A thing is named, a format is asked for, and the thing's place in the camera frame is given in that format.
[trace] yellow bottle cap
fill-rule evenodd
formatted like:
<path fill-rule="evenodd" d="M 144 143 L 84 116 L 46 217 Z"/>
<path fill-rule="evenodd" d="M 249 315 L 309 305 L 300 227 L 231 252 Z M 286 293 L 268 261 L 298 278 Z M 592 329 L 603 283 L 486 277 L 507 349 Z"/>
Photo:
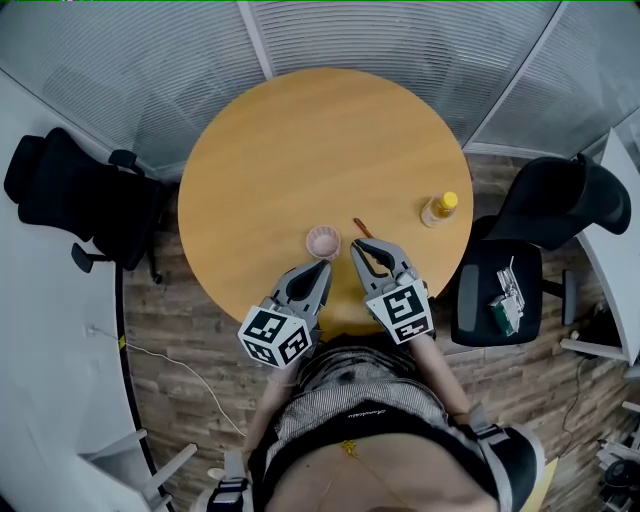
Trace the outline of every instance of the yellow bottle cap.
<path fill-rule="evenodd" d="M 447 210 L 453 210 L 458 206 L 458 195 L 455 192 L 445 192 L 440 200 L 443 208 Z"/>

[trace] white desk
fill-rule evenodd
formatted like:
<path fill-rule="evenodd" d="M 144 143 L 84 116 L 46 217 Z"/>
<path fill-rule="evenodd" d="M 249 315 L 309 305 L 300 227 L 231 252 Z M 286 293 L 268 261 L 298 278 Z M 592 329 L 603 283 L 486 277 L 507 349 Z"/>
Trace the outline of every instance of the white desk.
<path fill-rule="evenodd" d="M 631 223 L 622 235 L 597 225 L 578 235 L 596 271 L 613 313 L 622 347 L 563 340 L 562 347 L 578 352 L 628 361 L 633 366 L 640 352 L 640 173 L 622 142 L 611 129 L 602 166 L 615 174 L 631 197 Z"/>

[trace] person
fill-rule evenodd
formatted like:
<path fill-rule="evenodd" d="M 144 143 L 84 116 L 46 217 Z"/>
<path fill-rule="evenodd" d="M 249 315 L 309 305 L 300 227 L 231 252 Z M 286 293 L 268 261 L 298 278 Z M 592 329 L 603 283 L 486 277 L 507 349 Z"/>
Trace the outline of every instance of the person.
<path fill-rule="evenodd" d="M 374 271 L 365 252 L 391 274 Z M 351 255 L 384 332 L 307 343 L 304 325 L 319 337 L 331 267 L 285 273 L 238 334 L 251 357 L 279 367 L 244 441 L 251 483 L 240 456 L 225 454 L 229 478 L 202 495 L 202 508 L 520 510 L 544 471 L 540 442 L 524 427 L 489 425 L 471 408 L 434 341 L 426 284 L 402 249 L 357 239 Z"/>

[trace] small pink cup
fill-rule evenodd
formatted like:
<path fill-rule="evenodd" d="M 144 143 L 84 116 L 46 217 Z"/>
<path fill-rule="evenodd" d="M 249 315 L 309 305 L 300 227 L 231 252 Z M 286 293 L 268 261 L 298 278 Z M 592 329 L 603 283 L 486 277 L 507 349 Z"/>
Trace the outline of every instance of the small pink cup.
<path fill-rule="evenodd" d="M 314 258 L 335 259 L 340 253 L 340 233 L 331 226 L 316 226 L 307 235 L 307 251 Z"/>

